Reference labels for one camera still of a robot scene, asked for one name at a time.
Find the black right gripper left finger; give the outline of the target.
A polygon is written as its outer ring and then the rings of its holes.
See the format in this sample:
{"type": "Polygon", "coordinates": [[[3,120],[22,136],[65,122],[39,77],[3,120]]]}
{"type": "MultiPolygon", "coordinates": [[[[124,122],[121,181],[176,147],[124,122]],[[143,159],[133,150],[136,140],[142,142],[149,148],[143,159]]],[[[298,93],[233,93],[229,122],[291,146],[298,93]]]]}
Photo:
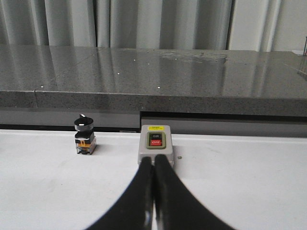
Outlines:
{"type": "Polygon", "coordinates": [[[150,230],[153,219],[152,160],[145,157],[131,183],[116,203],[90,230],[150,230]]]}

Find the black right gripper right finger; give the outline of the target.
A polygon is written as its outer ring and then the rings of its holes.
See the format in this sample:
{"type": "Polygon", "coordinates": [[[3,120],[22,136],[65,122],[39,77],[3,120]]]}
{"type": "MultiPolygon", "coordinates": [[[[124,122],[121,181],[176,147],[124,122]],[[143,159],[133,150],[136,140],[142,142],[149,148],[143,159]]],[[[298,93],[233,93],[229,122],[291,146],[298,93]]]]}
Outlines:
{"type": "Polygon", "coordinates": [[[155,157],[155,205],[159,230],[231,230],[184,186],[165,155],[155,157]]]}

